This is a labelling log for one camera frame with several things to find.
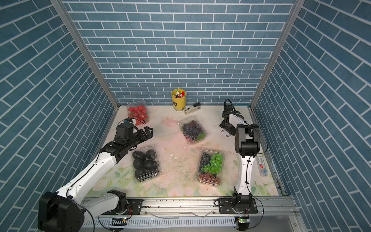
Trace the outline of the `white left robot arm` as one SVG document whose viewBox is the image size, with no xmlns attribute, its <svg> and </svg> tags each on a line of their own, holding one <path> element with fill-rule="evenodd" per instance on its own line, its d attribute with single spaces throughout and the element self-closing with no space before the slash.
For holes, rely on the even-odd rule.
<svg viewBox="0 0 371 232">
<path fill-rule="evenodd" d="M 83 203 L 89 190 L 101 177 L 118 164 L 129 151 L 153 137 L 153 129 L 138 129 L 134 121 L 125 119 L 117 126 L 113 141 L 100 149 L 92 162 L 56 192 L 46 192 L 39 200 L 38 229 L 43 232 L 78 232 L 88 221 L 114 212 L 131 216 L 132 207 L 124 192 L 110 190 L 102 197 Z"/>
</svg>

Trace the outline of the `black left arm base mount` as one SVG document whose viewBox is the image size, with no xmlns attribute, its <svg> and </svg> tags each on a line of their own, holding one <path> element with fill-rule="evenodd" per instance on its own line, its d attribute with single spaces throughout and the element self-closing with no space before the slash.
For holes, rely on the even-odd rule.
<svg viewBox="0 0 371 232">
<path fill-rule="evenodd" d="M 117 205 L 110 211 L 106 211 L 103 215 L 139 215 L 143 205 L 143 199 L 128 199 L 126 193 L 118 190 L 109 190 L 108 194 L 113 194 L 118 197 Z"/>
</svg>

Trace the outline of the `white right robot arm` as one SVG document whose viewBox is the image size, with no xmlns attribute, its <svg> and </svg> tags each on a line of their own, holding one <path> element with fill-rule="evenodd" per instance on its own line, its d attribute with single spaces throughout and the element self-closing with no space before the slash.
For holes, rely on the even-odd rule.
<svg viewBox="0 0 371 232">
<path fill-rule="evenodd" d="M 249 124 L 230 99 L 224 100 L 220 128 L 226 137 L 234 137 L 235 152 L 239 157 L 239 173 L 234 196 L 251 194 L 252 166 L 260 152 L 261 134 L 257 124 Z"/>
</svg>

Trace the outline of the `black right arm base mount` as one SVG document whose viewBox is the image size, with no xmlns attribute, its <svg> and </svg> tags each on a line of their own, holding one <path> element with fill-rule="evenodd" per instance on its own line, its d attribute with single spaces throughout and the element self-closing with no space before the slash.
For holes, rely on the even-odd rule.
<svg viewBox="0 0 371 232">
<path fill-rule="evenodd" d="M 231 197 L 221 197 L 214 200 L 214 205 L 220 214 L 257 214 L 257 204 L 251 193 L 243 195 L 234 189 Z"/>
</svg>

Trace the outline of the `white fruit sticker sheet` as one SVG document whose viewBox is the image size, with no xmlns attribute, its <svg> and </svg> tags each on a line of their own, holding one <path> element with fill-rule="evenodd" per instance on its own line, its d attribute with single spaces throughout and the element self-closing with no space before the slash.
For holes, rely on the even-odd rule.
<svg viewBox="0 0 371 232">
<path fill-rule="evenodd" d="M 226 130 L 222 130 L 221 131 L 221 133 L 226 137 L 226 138 L 228 138 L 228 137 L 230 137 L 230 136 L 232 136 L 232 134 L 231 133 L 229 133 L 228 131 L 226 131 Z"/>
</svg>

